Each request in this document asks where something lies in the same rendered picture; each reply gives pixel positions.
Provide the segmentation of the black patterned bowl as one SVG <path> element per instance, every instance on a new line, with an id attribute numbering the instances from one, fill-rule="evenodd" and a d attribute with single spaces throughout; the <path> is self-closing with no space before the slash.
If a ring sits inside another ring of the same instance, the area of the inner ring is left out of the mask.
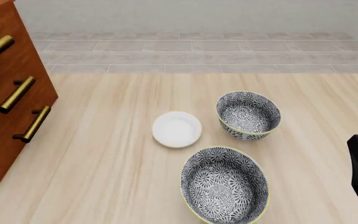
<path id="1" fill-rule="evenodd" d="M 270 201 L 262 169 L 247 154 L 214 146 L 185 162 L 180 191 L 188 208 L 208 224 L 256 224 Z"/>
<path id="2" fill-rule="evenodd" d="M 232 91 L 220 96 L 216 114 L 228 134 L 246 141 L 265 138 L 282 120 L 279 107 L 272 100 L 251 91 Z"/>

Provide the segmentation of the small white plate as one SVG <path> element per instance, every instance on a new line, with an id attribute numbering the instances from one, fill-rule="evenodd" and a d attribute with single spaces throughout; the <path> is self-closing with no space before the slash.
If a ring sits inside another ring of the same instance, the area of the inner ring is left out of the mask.
<path id="1" fill-rule="evenodd" d="M 178 149 L 198 141 L 203 127 L 201 121 L 191 113 L 169 111 L 155 119 L 151 132 L 153 138 L 161 145 Z"/>

